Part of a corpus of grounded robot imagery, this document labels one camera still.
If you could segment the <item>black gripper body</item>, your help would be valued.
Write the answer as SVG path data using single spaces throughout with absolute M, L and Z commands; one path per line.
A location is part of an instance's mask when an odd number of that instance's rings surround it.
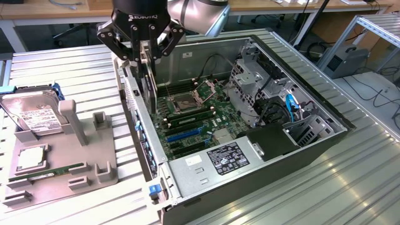
M 112 4 L 112 24 L 130 42 L 130 47 L 138 49 L 141 41 L 156 43 L 170 22 L 166 1 L 114 0 Z

